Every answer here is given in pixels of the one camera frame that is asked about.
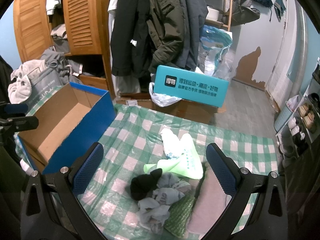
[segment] cardboard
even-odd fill
[[[149,100],[131,100],[127,98],[121,98],[117,101],[118,104],[127,106],[142,106],[148,109],[159,111],[161,113],[170,114],[176,117],[184,118],[194,122],[200,122],[208,124],[215,113],[223,113],[226,111],[225,105],[221,108],[214,106],[204,105],[201,103],[180,100],[170,106],[159,107],[151,99]]]
[[[223,79],[160,65],[153,92],[222,107],[228,85]]]
[[[38,128],[20,132],[18,138],[33,169],[47,174],[71,166],[85,154],[116,113],[108,91],[69,83],[34,116],[39,120]]]

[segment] silver bolt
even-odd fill
[[[32,177],[35,177],[35,176],[37,176],[38,175],[38,171],[33,171],[33,172],[31,172],[31,176]]]
[[[270,175],[271,175],[272,177],[274,177],[274,178],[278,177],[278,174],[277,174],[276,172],[274,172],[274,171],[272,171],[272,172],[270,173]]]
[[[68,167],[62,167],[62,168],[60,169],[60,172],[61,172],[61,173],[66,173],[66,172],[68,172],[68,170],[69,170]]]
[[[249,170],[245,167],[240,168],[241,173],[248,174]]]

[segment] pink cloth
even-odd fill
[[[206,172],[200,194],[187,224],[187,230],[192,234],[207,233],[231,199],[231,196],[224,193],[209,163],[205,166]]]

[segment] blue wall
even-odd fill
[[[21,65],[13,28],[13,3],[0,19],[0,55],[13,69]]]
[[[318,57],[320,57],[320,34],[316,31],[316,28],[313,26],[308,16],[307,16],[307,28],[308,28],[308,52],[307,52],[306,70],[305,70],[303,81],[300,88],[300,92],[302,95],[304,94],[304,92],[306,91],[310,83],[310,80],[312,78],[312,73],[316,68]],[[294,82],[297,69],[298,69],[299,49],[300,49],[300,34],[298,31],[296,49],[293,54],[291,65],[287,72],[287,76],[290,78],[292,82]]]

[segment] louvered door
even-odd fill
[[[96,0],[63,0],[72,55],[101,54]]]
[[[22,62],[39,59],[52,46],[46,0],[14,0],[13,25]]]

